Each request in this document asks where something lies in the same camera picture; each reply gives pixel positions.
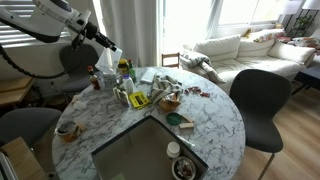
black cable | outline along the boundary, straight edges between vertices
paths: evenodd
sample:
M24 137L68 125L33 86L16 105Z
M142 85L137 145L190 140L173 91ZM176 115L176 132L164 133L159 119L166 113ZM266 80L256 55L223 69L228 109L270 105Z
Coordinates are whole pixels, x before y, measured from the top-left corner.
M8 64L10 64L14 69L18 70L19 72L27 75L27 76L31 76L33 78L38 78L38 79L54 79L54 78L58 78L61 77L63 75L65 75L67 73L66 70L63 70L61 73L58 73L56 75L52 75L52 76L43 76L43 75L37 75L37 74L33 74L31 72L28 72L26 70L24 70L23 68L19 67L15 62L12 61L12 59L8 56L8 54L5 52L5 50L2 47L2 44L0 43L0 54L2 55L3 59L7 61Z

marble table top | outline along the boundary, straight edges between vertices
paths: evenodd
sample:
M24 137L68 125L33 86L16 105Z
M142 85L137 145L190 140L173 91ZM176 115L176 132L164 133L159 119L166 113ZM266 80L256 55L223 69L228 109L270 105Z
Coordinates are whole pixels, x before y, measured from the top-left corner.
M244 147L245 130L242 117L229 96L209 80L196 74L172 69L152 67L163 75L169 75L182 83L183 88L199 86L210 97L197 94L182 95L181 105L175 110L195 122L193 130L180 130L169 125L166 114L158 105L141 110L124 108L116 101L112 91L93 90L90 86L80 94L80 101L86 103L85 110L76 110L69 104L58 125L69 120L85 124L84 131L75 141L63 143L55 136L52 142L53 161L60 179L99 179L91 158L91 152L117 134L148 115L160 120L173 133L195 144L191 148L209 169L204 179L231 179L240 165ZM148 94L151 85L140 83L147 68L137 68L138 90Z

chair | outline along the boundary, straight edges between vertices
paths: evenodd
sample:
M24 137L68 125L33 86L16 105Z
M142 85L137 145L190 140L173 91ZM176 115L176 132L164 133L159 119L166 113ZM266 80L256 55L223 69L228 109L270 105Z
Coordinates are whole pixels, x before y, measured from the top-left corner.
M170 60L173 60L176 57L176 63L166 63L165 59L169 58ZM173 53L173 54L161 54L161 59L162 59L162 66L163 67L177 67L179 68L179 61L180 61L180 53Z
M285 77L267 71L243 70L232 83L230 98L243 118L246 145L272 153L259 179L270 166L275 153L283 148L273 117L286 104L290 95L291 83Z
M22 108L4 114L0 118L0 147L18 137L32 147L60 115L60 111L49 108Z
M58 91L65 95L75 94L90 86L87 67L94 67L99 59L96 50L91 45L83 44L75 51L72 50L71 45L65 46L60 50L59 57L63 67L68 72L69 78L62 83Z

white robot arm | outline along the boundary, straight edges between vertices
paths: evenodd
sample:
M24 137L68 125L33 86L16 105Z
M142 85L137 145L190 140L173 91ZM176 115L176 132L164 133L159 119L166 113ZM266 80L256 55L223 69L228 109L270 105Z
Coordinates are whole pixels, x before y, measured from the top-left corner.
M37 8L30 18L21 18L0 7L0 21L45 43L58 41L63 28L67 26L72 31L90 40L94 38L102 46L116 51L115 44L88 21L91 14L89 10L78 12L65 0L33 0L33 3Z

sofa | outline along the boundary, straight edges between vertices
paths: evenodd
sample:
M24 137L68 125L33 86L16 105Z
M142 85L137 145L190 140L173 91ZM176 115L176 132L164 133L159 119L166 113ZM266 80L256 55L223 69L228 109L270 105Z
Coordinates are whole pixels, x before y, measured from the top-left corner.
M209 79L229 94L235 76L244 69L266 70L293 80L308 67L314 51L275 39L258 43L234 35L184 45L180 66Z

